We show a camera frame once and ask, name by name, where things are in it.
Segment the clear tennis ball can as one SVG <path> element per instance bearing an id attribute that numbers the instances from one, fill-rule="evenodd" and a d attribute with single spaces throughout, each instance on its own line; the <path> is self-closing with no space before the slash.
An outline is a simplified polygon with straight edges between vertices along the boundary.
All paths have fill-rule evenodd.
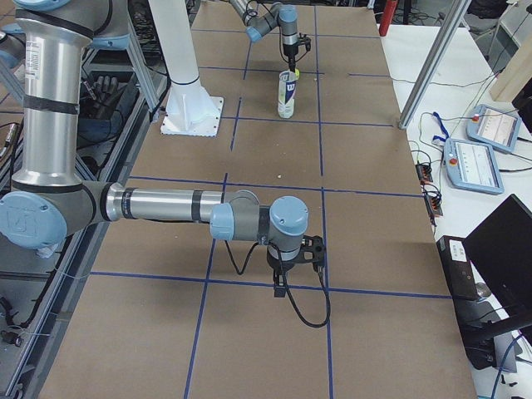
<path id="1" fill-rule="evenodd" d="M 296 73 L 290 70 L 282 71 L 278 79 L 278 115 L 288 119 L 293 116 L 295 93 L 297 85 Z"/>

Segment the red cylinder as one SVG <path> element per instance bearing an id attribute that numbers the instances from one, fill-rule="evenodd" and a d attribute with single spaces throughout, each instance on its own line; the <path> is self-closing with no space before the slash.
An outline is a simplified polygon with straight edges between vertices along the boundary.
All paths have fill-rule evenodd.
<path id="1" fill-rule="evenodd" d="M 380 37 L 385 37 L 387 35 L 388 29 L 392 24 L 392 19 L 397 9 L 397 3 L 397 0 L 387 0 L 386 5 L 383 9 L 382 18 L 379 25 Z"/>

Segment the upper orange terminal board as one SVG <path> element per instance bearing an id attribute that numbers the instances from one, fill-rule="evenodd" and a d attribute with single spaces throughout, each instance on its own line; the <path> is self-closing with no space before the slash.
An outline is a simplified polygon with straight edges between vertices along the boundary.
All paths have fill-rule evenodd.
<path id="1" fill-rule="evenodd" d="M 432 168 L 429 164 L 416 164 L 416 173 L 421 185 L 431 184 L 432 179 Z"/>

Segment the orange terminal board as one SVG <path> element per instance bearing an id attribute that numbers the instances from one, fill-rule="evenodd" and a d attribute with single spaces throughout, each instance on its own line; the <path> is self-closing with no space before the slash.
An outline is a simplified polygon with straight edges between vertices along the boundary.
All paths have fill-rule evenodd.
<path id="1" fill-rule="evenodd" d="M 416 173 L 421 185 L 431 184 L 432 179 L 432 168 L 429 164 L 416 164 Z"/>
<path id="2" fill-rule="evenodd" d="M 427 213 L 430 218 L 434 219 L 443 215 L 441 207 L 441 196 L 436 192 L 428 191 L 424 193 Z"/>

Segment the lower orange terminal board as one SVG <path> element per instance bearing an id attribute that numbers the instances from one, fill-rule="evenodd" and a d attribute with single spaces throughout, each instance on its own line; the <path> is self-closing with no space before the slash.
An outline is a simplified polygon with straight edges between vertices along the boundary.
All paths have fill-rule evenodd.
<path id="1" fill-rule="evenodd" d="M 430 218 L 434 219 L 443 215 L 441 207 L 441 196 L 436 192 L 428 191 L 424 193 L 427 213 Z"/>

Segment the black computer box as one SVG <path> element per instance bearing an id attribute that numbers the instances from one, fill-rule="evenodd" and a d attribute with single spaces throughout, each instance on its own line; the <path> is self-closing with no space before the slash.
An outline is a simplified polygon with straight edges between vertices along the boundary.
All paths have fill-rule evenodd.
<path id="1" fill-rule="evenodd" d="M 436 243 L 447 287 L 453 299 L 480 302 L 470 258 L 463 238 L 443 235 Z"/>

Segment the near teach pendant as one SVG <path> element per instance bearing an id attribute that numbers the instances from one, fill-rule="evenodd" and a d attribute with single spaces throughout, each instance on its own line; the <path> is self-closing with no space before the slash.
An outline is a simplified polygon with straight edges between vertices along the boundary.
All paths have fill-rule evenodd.
<path id="1" fill-rule="evenodd" d="M 444 163 L 454 188 L 489 195 L 505 191 L 491 145 L 449 138 L 444 145 Z"/>

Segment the teach pendant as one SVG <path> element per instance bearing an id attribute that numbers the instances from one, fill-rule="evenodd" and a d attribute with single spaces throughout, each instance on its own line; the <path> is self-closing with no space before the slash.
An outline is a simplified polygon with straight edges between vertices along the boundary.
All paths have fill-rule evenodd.
<path id="1" fill-rule="evenodd" d="M 515 111 L 502 111 L 481 104 L 473 109 L 466 124 L 466 134 L 471 140 L 509 154 L 515 148 L 520 126 L 521 119 Z"/>
<path id="2" fill-rule="evenodd" d="M 454 188 L 489 195 L 505 191 L 491 145 L 449 138 L 444 145 L 444 163 Z"/>

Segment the far teach pendant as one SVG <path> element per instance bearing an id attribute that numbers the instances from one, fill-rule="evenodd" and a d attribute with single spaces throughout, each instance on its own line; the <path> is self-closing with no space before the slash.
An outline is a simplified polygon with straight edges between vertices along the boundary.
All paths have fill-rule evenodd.
<path id="1" fill-rule="evenodd" d="M 509 154 L 515 148 L 520 126 L 521 119 L 515 111 L 502 111 L 481 104 L 473 109 L 466 124 L 466 134 L 471 140 Z"/>

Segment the black monitor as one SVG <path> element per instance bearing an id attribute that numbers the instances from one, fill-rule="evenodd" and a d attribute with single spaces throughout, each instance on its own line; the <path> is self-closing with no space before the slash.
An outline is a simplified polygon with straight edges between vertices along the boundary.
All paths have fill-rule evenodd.
<path id="1" fill-rule="evenodd" d="M 531 211 L 509 195 L 463 241 L 466 254 L 510 315 L 531 309 Z"/>

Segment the wooden block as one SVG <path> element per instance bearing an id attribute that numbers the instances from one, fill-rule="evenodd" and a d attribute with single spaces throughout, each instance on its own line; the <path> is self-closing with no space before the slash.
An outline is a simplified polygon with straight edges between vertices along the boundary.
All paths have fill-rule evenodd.
<path id="1" fill-rule="evenodd" d="M 531 79 L 531 36 L 528 36 L 490 89 L 493 101 L 512 102 Z"/>

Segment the white pedestal column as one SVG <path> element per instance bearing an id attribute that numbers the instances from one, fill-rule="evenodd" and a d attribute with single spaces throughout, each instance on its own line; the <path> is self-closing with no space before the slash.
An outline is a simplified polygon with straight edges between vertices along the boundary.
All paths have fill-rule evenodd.
<path id="1" fill-rule="evenodd" d="M 185 2 L 149 4 L 171 83 L 161 133 L 214 137 L 224 99 L 202 86 Z"/>

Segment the aluminium frame post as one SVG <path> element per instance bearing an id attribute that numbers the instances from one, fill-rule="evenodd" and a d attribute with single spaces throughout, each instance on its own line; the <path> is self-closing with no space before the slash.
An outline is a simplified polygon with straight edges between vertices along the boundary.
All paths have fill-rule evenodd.
<path id="1" fill-rule="evenodd" d="M 436 35 L 414 87 L 412 87 L 411 93 L 402 110 L 398 121 L 398 127 L 400 129 L 405 130 L 410 124 L 416 109 L 421 104 L 421 100 L 436 73 L 436 69 L 440 64 L 441 59 L 445 55 L 446 49 L 450 45 L 451 40 L 460 25 L 461 19 L 464 17 L 467 8 L 470 6 L 470 3 L 471 0 L 455 0 L 451 4 L 446 19 Z"/>

